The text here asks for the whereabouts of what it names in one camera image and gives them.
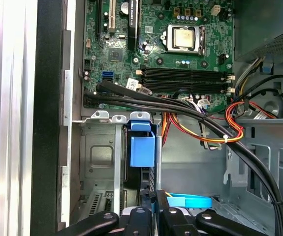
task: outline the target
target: expansion slot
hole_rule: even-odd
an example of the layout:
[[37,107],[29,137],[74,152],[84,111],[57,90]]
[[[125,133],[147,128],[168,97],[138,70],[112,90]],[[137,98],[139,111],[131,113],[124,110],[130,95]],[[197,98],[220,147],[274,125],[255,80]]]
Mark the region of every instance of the expansion slot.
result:
[[151,68],[141,66],[142,77],[147,80],[223,81],[225,72],[206,70]]
[[98,39],[100,39],[101,35],[101,14],[102,14],[102,1],[103,0],[96,0],[96,28],[95,34]]
[[189,89],[193,93],[216,94],[226,92],[227,83],[206,84],[188,81],[162,81],[162,80],[143,80],[143,86],[152,92],[175,92],[180,89]]
[[110,0],[109,18],[108,18],[108,31],[115,33],[115,7],[116,0]]

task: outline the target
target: sticker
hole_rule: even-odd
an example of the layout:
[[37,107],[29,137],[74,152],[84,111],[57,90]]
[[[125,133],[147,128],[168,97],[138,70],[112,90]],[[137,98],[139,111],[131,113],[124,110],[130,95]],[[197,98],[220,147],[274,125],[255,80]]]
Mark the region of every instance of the sticker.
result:
[[200,99],[200,100],[197,102],[197,105],[198,105],[200,108],[206,109],[208,106],[210,106],[210,102],[209,102],[207,99]]
[[254,119],[266,119],[266,118],[267,118],[267,116],[266,116],[263,112],[258,113],[258,114],[254,117]]
[[136,91],[137,88],[138,88],[138,84],[139,84],[138,80],[134,80],[132,78],[128,78],[127,84],[126,84],[126,88],[130,89],[130,90]]
[[153,27],[152,26],[145,26],[145,33],[153,33]]

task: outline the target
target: ram slot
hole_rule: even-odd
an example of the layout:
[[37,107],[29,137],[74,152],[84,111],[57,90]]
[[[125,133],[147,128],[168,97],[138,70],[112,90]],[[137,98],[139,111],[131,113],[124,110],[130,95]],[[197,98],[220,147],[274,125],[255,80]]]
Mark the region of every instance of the ram slot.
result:
[[189,89],[193,93],[222,93],[227,89],[227,84],[206,84],[193,83],[186,81],[162,81],[162,80],[144,80],[143,86],[152,92],[175,92],[180,89]]
[[223,72],[204,70],[146,67],[142,71],[147,80],[221,81],[226,77]]
[[109,17],[108,17],[108,31],[115,33],[115,8],[116,0],[110,0]]

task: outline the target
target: blue sata port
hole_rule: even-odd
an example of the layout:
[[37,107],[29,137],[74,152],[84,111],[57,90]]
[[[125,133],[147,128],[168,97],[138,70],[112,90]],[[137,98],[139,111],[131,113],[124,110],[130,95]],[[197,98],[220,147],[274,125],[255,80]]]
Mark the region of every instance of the blue sata port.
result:
[[114,72],[113,71],[102,71],[102,78],[114,78]]

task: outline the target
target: blue plastic clip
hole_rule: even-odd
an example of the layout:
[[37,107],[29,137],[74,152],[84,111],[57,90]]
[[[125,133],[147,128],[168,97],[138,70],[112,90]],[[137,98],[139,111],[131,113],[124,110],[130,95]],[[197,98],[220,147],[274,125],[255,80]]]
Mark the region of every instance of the blue plastic clip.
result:
[[156,137],[151,131],[149,121],[133,120],[132,131],[150,132],[150,137],[131,137],[130,166],[132,167],[154,167]]
[[172,197],[167,197],[170,207],[186,207],[186,208],[211,208],[212,199],[209,197],[170,193]]

